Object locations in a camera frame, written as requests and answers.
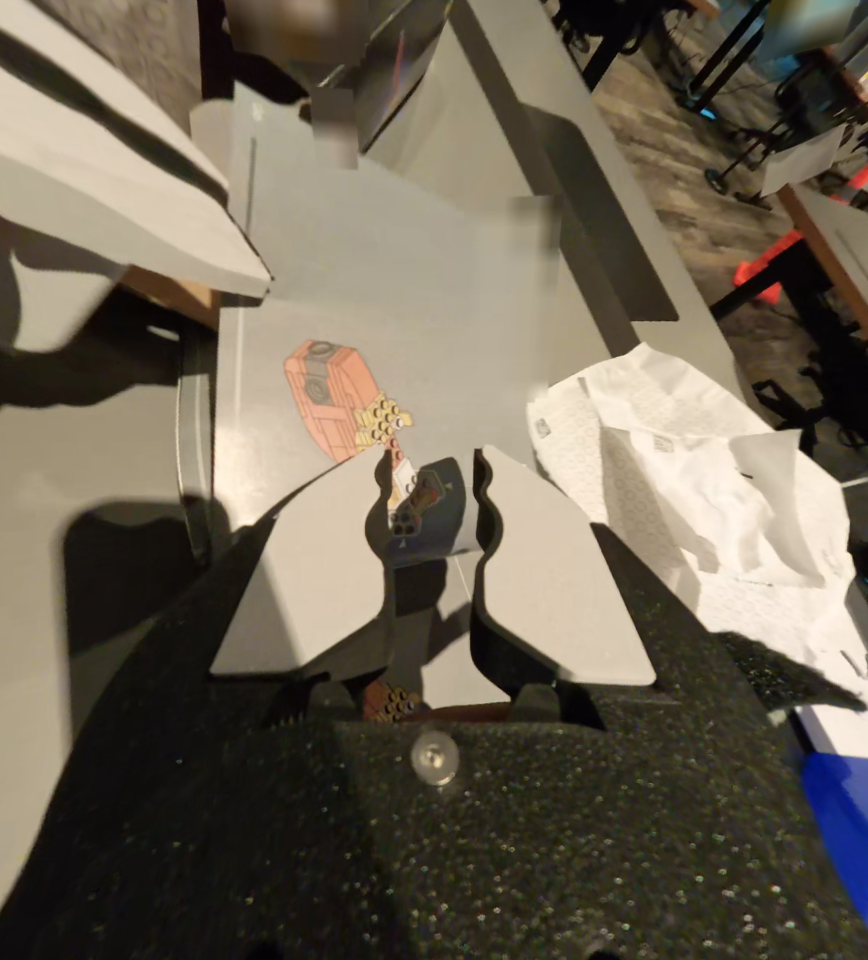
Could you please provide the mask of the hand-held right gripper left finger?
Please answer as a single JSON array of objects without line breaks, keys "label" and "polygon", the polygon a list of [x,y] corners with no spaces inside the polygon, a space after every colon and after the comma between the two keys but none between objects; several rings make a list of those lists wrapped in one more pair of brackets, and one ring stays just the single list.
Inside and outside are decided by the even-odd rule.
[{"label": "hand-held right gripper left finger", "polygon": [[392,662],[392,454],[372,448],[286,500],[211,664],[216,678],[347,681]]}]

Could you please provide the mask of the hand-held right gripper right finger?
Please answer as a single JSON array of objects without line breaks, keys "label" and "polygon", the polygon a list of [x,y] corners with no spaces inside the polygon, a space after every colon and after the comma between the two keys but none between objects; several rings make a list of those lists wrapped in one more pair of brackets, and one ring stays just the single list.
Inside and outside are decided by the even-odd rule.
[{"label": "hand-held right gripper right finger", "polygon": [[487,631],[556,680],[650,687],[656,670],[584,510],[496,446],[476,449],[473,473],[470,639]]}]

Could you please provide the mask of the grey instruction booklet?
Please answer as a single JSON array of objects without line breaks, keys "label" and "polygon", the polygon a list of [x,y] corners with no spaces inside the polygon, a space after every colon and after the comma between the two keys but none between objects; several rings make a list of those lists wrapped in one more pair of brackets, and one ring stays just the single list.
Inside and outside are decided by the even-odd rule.
[{"label": "grey instruction booklet", "polygon": [[339,166],[297,108],[246,86],[227,121],[231,212],[273,282],[221,310],[214,503],[220,533],[261,524],[221,644],[280,507],[366,450],[392,454],[394,604],[472,589],[474,560],[455,558],[481,554],[475,450],[536,467],[527,404],[558,332],[539,206],[484,219],[373,154]]}]

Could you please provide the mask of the crumpled white paper bag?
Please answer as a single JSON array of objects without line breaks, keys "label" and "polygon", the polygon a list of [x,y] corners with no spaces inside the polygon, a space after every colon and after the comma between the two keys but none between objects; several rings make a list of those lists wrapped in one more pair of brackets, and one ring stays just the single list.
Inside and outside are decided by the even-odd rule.
[{"label": "crumpled white paper bag", "polygon": [[840,485],[680,358],[644,344],[527,406],[547,476],[712,633],[846,686],[868,654],[846,605],[855,569]]}]

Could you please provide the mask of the red-orange plastic object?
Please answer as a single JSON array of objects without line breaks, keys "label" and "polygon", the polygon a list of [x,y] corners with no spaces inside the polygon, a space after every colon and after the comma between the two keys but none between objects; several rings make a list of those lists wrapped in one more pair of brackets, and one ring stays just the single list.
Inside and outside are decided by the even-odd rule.
[{"label": "red-orange plastic object", "polygon": [[752,261],[742,260],[737,265],[732,277],[734,287],[739,287],[762,272],[777,256],[784,253],[802,239],[797,229],[791,229],[769,246],[760,256]]}]

